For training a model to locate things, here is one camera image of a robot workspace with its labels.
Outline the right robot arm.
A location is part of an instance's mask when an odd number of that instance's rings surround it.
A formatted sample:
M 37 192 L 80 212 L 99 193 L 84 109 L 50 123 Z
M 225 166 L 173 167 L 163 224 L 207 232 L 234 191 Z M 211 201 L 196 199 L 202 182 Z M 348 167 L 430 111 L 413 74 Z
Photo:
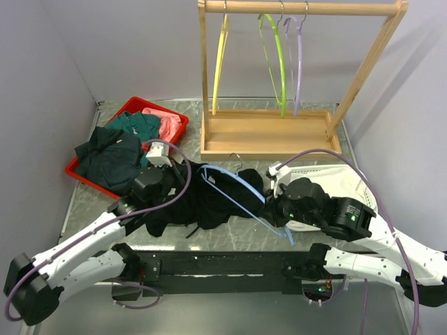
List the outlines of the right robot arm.
M 368 256 L 314 243 L 304 261 L 285 268 L 286 276 L 317 281 L 344 274 L 389 285 L 423 306 L 446 303 L 446 253 L 391 228 L 355 198 L 331 196 L 306 177 L 288 183 L 274 180 L 265 217 L 276 227 L 296 221 L 376 253 Z

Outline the black shorts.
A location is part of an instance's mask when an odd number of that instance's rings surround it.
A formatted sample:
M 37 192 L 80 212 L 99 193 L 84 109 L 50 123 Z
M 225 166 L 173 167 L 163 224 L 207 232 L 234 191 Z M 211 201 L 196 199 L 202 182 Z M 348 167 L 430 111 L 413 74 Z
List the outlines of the black shorts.
M 190 225 L 211 230 L 228 222 L 232 216 L 250 218 L 259 215 L 264 207 L 263 180 L 255 169 L 238 173 L 251 187 L 214 169 L 202 169 L 191 163 L 192 178 L 185 194 L 174 204 L 148 214 L 146 229 L 153 237 L 160 237 L 169 224 Z

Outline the blue plastic hanger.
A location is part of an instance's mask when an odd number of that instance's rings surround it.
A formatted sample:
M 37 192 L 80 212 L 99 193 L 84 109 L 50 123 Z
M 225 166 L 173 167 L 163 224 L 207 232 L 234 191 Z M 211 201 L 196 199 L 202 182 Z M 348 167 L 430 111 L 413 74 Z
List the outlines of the blue plastic hanger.
M 258 192 L 250 183 L 248 183 L 247 181 L 245 181 L 243 178 L 241 178 L 239 176 L 238 171 L 243 167 L 243 163 L 242 163 L 242 159 L 241 159 L 240 155 L 236 154 L 236 153 L 231 153 L 230 156 L 236 156 L 238 161 L 239 161 L 239 163 L 240 163 L 240 166 L 237 169 L 236 173 L 230 172 L 230 171 L 228 171 L 226 169 L 223 169 L 222 167 L 218 167 L 216 165 L 204 164 L 204 165 L 202 165 L 201 167 L 198 168 L 198 171 L 200 172 L 200 175 L 201 175 L 203 181 L 205 183 L 207 183 L 209 186 L 211 186 L 214 190 L 219 192 L 221 195 L 223 195 L 227 200 L 230 200 L 233 204 L 235 204 L 244 213 L 248 214 L 251 218 L 253 218 L 254 220 L 256 220 L 259 223 L 261 223 L 262 225 L 264 225 L 268 230 L 273 232 L 275 235 L 277 235 L 278 237 L 281 237 L 281 238 L 287 238 L 289 240 L 290 245 L 291 246 L 295 246 L 296 245 L 296 241 L 294 240 L 294 238 L 293 238 L 293 236 L 291 234 L 291 230 L 288 227 L 283 228 L 283 231 L 278 230 L 276 228 L 273 228 L 271 225 L 267 224 L 261 218 L 255 216 L 246 207 L 241 205 L 239 202 L 237 202 L 235 199 L 233 199 L 231 196 L 229 196 L 229 194 L 227 194 L 226 192 L 222 191 L 219 187 L 217 187 L 215 185 L 215 183 L 213 183 L 213 182 L 211 182 L 209 180 L 210 175 L 208 174 L 208 170 L 213 170 L 213 171 L 220 172 L 220 173 L 226 175 L 227 177 L 230 177 L 231 179 L 233 179 L 237 183 L 241 184 L 242 186 L 244 186 L 262 204 L 266 203 L 265 197 L 263 195 L 261 195 L 261 193 Z

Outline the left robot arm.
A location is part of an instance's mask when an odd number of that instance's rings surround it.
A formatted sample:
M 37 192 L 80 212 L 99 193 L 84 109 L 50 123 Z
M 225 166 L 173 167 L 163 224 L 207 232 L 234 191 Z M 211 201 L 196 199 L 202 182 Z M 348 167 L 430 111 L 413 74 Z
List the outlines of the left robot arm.
M 121 240 L 180 200 L 192 175 L 188 163 L 149 167 L 87 227 L 33 257 L 15 257 L 3 288 L 6 319 L 37 325 L 60 303 L 102 281 L 141 288 L 133 281 L 142 269 L 140 258 Z

